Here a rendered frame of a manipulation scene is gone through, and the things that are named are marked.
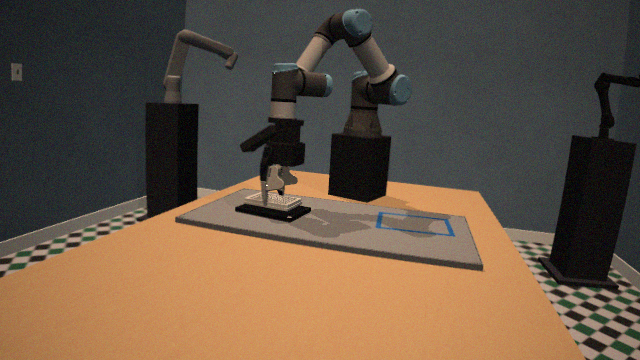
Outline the blue rectangular tape outline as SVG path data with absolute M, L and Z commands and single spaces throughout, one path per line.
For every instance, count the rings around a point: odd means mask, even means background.
M 385 212 L 379 212 L 378 213 L 378 218 L 377 218 L 377 222 L 376 222 L 376 227 L 375 228 L 381 228 L 381 229 L 389 229 L 389 230 L 396 230 L 395 228 L 386 228 L 386 227 L 381 227 L 381 223 L 382 223 L 382 217 L 383 214 L 386 214 Z M 404 214 L 394 214 L 391 213 L 392 215 L 401 215 L 404 216 Z M 413 216 L 413 215 L 409 215 L 410 217 L 420 217 L 422 218 L 422 216 Z M 438 219 L 438 220 L 442 220 L 441 218 L 431 218 L 429 217 L 429 219 Z M 445 221 L 445 224 L 447 226 L 447 229 L 449 231 L 449 234 L 440 234 L 440 233 L 431 233 L 431 232 L 422 232 L 422 231 L 415 231 L 416 233 L 425 233 L 425 234 L 434 234 L 434 235 L 444 235 L 444 236 L 453 236 L 455 237 L 455 234 L 452 230 L 452 227 L 449 223 L 448 219 L 443 219 Z M 404 230 L 404 229 L 397 229 L 398 231 L 407 231 L 407 232 L 414 232 L 413 230 Z

